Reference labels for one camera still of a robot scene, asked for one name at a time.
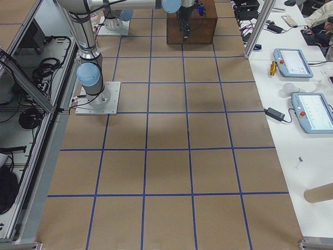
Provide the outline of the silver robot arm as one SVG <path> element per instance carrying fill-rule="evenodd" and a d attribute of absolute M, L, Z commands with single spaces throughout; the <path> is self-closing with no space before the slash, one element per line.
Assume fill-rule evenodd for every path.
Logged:
<path fill-rule="evenodd" d="M 93 109 L 103 109 L 110 102 L 111 93 L 105 87 L 102 74 L 103 57 L 96 44 L 91 14 L 97 9 L 107 11 L 110 17 L 119 18 L 123 12 L 130 15 L 133 10 L 126 8 L 126 1 L 59 1 L 79 47 L 82 64 L 76 75 L 85 90 L 87 104 Z"/>

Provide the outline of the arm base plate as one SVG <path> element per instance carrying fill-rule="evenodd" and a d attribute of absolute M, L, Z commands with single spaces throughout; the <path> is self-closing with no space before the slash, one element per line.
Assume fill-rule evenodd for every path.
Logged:
<path fill-rule="evenodd" d="M 102 26 L 98 30 L 98 36 L 127 36 L 129 34 L 130 21 L 120 19 L 107 19 L 100 22 Z"/>
<path fill-rule="evenodd" d="M 121 82 L 104 82 L 104 91 L 91 101 L 94 97 L 87 96 L 78 99 L 75 114 L 84 115 L 116 115 L 118 111 Z"/>

